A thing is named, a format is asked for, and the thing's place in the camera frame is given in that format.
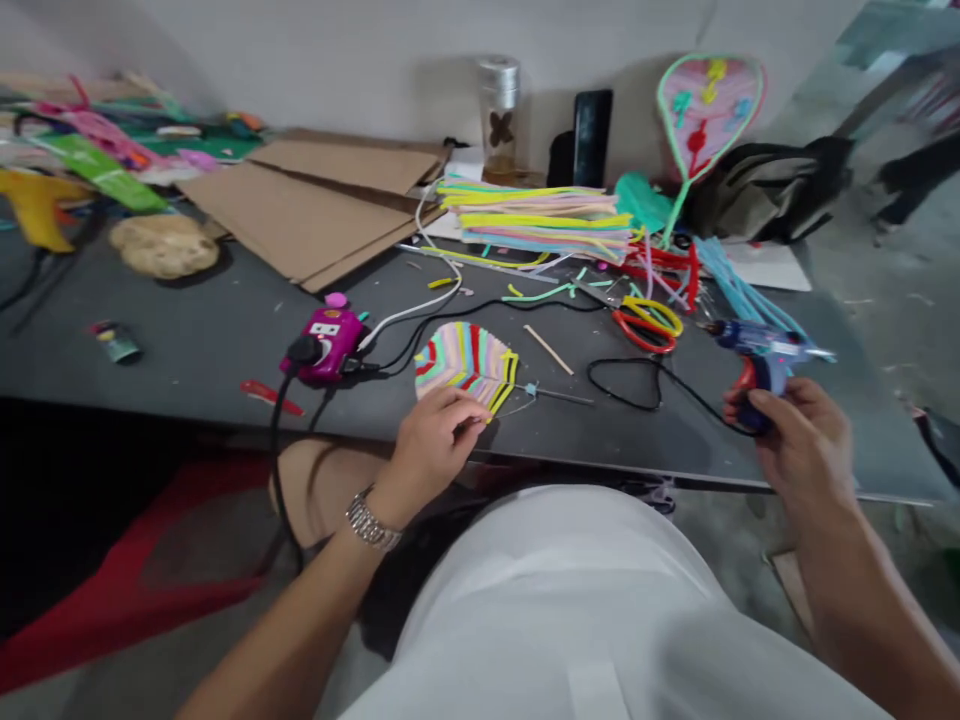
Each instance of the gray table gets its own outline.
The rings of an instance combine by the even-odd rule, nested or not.
[[[0,395],[87,405],[194,421],[264,427],[270,408],[248,398],[240,383],[256,379],[276,388],[277,365],[317,300],[236,243],[233,266],[187,289],[173,290],[124,266],[101,236],[76,258],[69,272],[34,306],[43,291],[0,316]],[[0,234],[0,296],[8,294],[28,265],[29,250],[17,232]],[[398,308],[429,297],[430,280],[448,274],[440,261],[394,251],[351,276],[337,289],[352,307],[371,313],[368,325]],[[527,294],[547,287],[466,267],[465,286],[448,310],[473,307],[506,294],[512,280]],[[835,365],[810,363],[803,372],[823,384],[853,419],[856,472],[864,496],[933,502],[953,489],[926,450],[908,416],[877,376],[839,307],[822,292],[771,293],[823,346],[838,353]],[[587,305],[585,299],[578,301]],[[29,320],[23,322],[31,312]],[[111,364],[89,327],[112,319],[129,326],[145,350],[134,366]],[[487,308],[470,320],[487,328],[520,355],[521,382],[593,398],[584,407],[543,397],[532,407],[491,425],[480,447],[494,453],[545,458],[604,468],[656,472],[709,481],[763,485],[749,439],[708,416],[666,378],[663,409],[643,413],[612,401],[585,379],[587,363],[635,354],[607,313],[577,314],[550,307],[522,313]],[[531,324],[576,371],[569,377],[524,330]],[[414,321],[393,326],[378,339],[370,359],[393,358]],[[738,359],[689,327],[671,366],[704,397],[719,397],[740,370]],[[649,373],[626,366],[608,379],[649,402]],[[294,384],[290,399],[307,417],[283,416],[283,427],[307,431],[322,393]],[[526,402],[514,392],[505,413]],[[318,432],[391,440],[414,402],[408,370],[391,380],[340,389],[316,423]]]

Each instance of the wooden stick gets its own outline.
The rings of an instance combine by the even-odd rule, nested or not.
[[[543,345],[543,349],[546,350],[548,353],[550,353],[550,355],[553,357],[554,360],[557,361],[557,363],[560,365],[560,367],[562,367],[564,370],[567,371],[567,375],[573,375],[573,370],[570,369],[570,366],[567,365],[559,355],[557,355],[556,351],[554,351],[554,349],[553,349],[552,347],[550,347],[549,345],[547,345],[547,341],[544,340],[542,337],[540,337],[540,336],[537,334],[537,331],[536,331],[536,330],[534,330],[534,329],[533,329],[532,327],[530,327],[529,325],[524,325],[524,326],[523,326],[523,329],[526,330],[526,331],[527,331],[528,333],[530,333],[531,335],[533,335],[533,339],[534,339],[534,340],[536,340],[538,343],[540,343],[541,345]]]

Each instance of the wristwatch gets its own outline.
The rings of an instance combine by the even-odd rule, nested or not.
[[[350,521],[350,527],[358,538],[377,550],[390,552],[400,542],[403,533],[384,527],[370,512],[370,508],[367,507],[367,495],[371,490],[373,485],[357,493],[350,507],[347,508],[347,520]]]

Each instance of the black phone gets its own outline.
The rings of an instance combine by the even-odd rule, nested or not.
[[[573,184],[603,187],[613,90],[577,93],[574,102]]]

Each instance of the blue glue gun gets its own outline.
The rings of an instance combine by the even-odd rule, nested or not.
[[[719,320],[702,325],[717,340],[717,345],[733,350],[744,359],[743,372],[735,390],[758,388],[782,397],[787,389],[791,368],[811,357],[833,357],[828,350],[811,345],[800,333],[783,331],[746,320]],[[770,430],[770,418],[744,401],[737,420],[758,434]]]

